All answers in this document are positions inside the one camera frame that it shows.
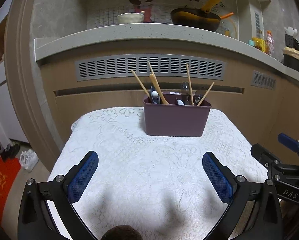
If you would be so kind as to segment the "red floor mat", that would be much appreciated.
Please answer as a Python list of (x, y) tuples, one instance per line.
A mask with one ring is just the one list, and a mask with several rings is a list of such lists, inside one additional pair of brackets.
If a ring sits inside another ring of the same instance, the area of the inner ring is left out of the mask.
[(0, 224), (7, 197), (20, 169), (21, 165), (17, 158), (7, 158), (3, 161), (0, 157)]

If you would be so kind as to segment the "large steel spoon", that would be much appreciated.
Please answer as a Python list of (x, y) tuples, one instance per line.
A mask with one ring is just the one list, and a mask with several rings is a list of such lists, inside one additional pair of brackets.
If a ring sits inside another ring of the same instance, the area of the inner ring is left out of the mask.
[(200, 89), (196, 90), (196, 92), (193, 96), (194, 105), (198, 105), (198, 103), (201, 101), (201, 99), (205, 95), (206, 91), (207, 91), (207, 89), (204, 86), (201, 86)]

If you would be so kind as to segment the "grey ventilation grille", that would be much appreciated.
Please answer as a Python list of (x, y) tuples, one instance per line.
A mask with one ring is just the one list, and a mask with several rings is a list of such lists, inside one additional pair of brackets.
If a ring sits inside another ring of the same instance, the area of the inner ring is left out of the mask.
[(137, 76), (190, 77), (223, 80), (226, 63), (174, 54), (122, 54), (75, 61), (77, 81)]

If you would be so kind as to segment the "translucent grey plastic spoon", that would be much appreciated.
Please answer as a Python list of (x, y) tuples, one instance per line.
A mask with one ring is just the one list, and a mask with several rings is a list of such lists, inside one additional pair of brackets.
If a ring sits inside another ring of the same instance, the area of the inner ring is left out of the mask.
[(181, 84), (181, 100), (184, 103), (184, 105), (190, 104), (190, 89), (189, 84), (187, 82), (183, 82)]

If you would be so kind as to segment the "white lace tablecloth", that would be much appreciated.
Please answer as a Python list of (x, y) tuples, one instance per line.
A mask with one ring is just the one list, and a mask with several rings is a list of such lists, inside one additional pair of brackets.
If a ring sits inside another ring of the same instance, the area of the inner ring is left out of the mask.
[(267, 170), (250, 149), (216, 109), (201, 137), (156, 137), (145, 133), (142, 107), (107, 108), (72, 124), (49, 179), (94, 151), (99, 166), (74, 208), (95, 237), (130, 225), (143, 239), (203, 239), (226, 209), (203, 170), (203, 154), (212, 152), (233, 174), (262, 183)]

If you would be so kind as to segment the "blue plastic rice spoon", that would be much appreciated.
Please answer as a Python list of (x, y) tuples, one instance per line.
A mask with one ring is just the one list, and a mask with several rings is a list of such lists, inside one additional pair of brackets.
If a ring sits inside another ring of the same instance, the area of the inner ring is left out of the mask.
[(150, 88), (150, 99), (155, 104), (161, 103), (160, 96), (154, 86), (151, 86), (151, 88)]

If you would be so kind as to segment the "grey stone countertop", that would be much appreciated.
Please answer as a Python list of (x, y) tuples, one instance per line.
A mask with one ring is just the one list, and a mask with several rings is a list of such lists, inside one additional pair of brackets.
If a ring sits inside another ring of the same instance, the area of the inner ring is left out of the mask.
[(232, 37), (175, 24), (129, 23), (88, 29), (61, 38), (35, 38), (34, 58), (38, 62), (56, 54), (96, 44), (119, 41), (166, 41), (205, 45), (246, 56), (299, 82), (299, 72), (273, 57)]

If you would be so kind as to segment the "wooden chopstick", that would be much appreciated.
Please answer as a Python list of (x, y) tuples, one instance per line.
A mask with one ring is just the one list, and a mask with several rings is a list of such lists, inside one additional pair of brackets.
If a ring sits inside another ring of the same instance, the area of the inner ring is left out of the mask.
[(147, 95), (147, 97), (150, 99), (149, 91), (146, 89), (146, 87), (144, 86), (144, 84), (142, 83), (142, 81), (139, 79), (139, 77), (137, 76), (136, 72), (134, 70), (131, 70), (131, 72), (134, 75), (134, 77), (136, 78), (136, 80), (138, 81), (138, 83), (141, 85), (141, 88), (143, 89), (143, 91), (145, 92), (145, 94)]
[(154, 70), (153, 70), (153, 68), (152, 68), (152, 66), (150, 64), (150, 61), (148, 61), (148, 65), (149, 65), (149, 68), (150, 68), (150, 71), (151, 71), (151, 80), (152, 80), (152, 82), (154, 84), (154, 87), (156, 88), (156, 91), (158, 92), (158, 94), (161, 97), (161, 99), (163, 99), (164, 98), (163, 93), (162, 93), (162, 91), (160, 89), (158, 80), (156, 79), (156, 75), (155, 75)]
[(186, 70), (187, 70), (187, 78), (188, 78), (188, 85), (189, 85), (189, 91), (190, 91), (191, 105), (194, 106), (194, 100), (193, 100), (193, 94), (192, 94), (192, 84), (191, 84), (191, 77), (190, 77), (190, 70), (189, 70), (188, 63), (186, 64)]
[(197, 106), (200, 106), (203, 101), (205, 100), (205, 98), (207, 97), (207, 95), (209, 94), (210, 90), (212, 89), (213, 85), (214, 85), (214, 81), (213, 83), (211, 83), (210, 87), (208, 88), (208, 90), (205, 92), (205, 94), (203, 95), (203, 97), (201, 98), (200, 102), (197, 104)]

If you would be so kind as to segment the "purple plastic utensil holder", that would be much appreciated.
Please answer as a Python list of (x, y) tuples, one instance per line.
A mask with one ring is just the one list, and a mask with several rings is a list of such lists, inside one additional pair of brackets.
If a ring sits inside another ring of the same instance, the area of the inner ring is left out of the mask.
[(167, 105), (152, 103), (148, 96), (143, 99), (145, 132), (148, 135), (168, 137), (200, 137), (203, 134), (211, 104), (203, 101), (200, 106), (178, 105), (181, 95), (163, 94)]

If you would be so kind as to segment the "black wok pan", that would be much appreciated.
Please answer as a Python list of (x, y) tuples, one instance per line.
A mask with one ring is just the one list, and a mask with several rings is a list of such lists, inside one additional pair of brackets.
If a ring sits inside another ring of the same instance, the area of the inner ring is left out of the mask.
[(208, 0), (200, 9), (177, 8), (171, 11), (173, 24), (184, 25), (215, 32), (222, 20), (234, 15), (230, 12), (219, 16), (211, 12), (211, 9), (222, 0)]

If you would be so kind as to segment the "orange-cap plastic bottle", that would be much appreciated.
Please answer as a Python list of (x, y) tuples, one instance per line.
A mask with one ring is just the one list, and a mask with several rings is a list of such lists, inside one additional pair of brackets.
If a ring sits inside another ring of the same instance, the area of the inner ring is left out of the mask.
[(266, 37), (265, 37), (265, 52), (269, 56), (274, 55), (274, 39), (270, 30), (267, 30)]

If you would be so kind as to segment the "brown wooden spoon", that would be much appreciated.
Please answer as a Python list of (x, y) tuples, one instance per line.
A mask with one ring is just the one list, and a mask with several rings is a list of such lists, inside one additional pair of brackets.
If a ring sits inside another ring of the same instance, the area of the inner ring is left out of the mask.
[(153, 85), (154, 85), (156, 91), (158, 92), (158, 94), (159, 94), (159, 96), (160, 96), (160, 99), (161, 99), (162, 103), (163, 103), (164, 105), (168, 105), (169, 103), (168, 103), (168, 101), (164, 98), (164, 95), (163, 95), (163, 93), (162, 93), (162, 91), (161, 91), (161, 89), (160, 89), (159, 83), (158, 83), (158, 81), (157, 81), (155, 75), (154, 75), (154, 74), (150, 74), (149, 77), (150, 77), (150, 79), (151, 79), (151, 81), (152, 81), (152, 83), (153, 83)]

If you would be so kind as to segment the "white bowl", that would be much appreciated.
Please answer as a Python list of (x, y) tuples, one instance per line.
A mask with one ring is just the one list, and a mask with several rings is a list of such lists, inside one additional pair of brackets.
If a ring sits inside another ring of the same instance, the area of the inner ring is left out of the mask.
[(142, 23), (145, 18), (145, 12), (128, 12), (117, 16), (118, 24)]

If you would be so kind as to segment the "small ball-end metal spoon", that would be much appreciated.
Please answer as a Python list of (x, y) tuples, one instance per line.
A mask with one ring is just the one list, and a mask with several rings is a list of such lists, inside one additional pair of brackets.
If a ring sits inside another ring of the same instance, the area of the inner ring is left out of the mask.
[(153, 103), (160, 103), (160, 97), (156, 90), (153, 90), (151, 92), (151, 96), (152, 96)]

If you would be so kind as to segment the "white shoe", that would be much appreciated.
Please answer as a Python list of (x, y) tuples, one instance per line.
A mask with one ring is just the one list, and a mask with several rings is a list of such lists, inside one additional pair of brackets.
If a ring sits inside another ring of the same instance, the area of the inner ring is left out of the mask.
[(26, 172), (30, 173), (36, 164), (38, 163), (39, 158), (35, 151), (29, 149), (27, 151), (23, 151), (19, 157), (19, 163), (21, 167), (26, 170)]

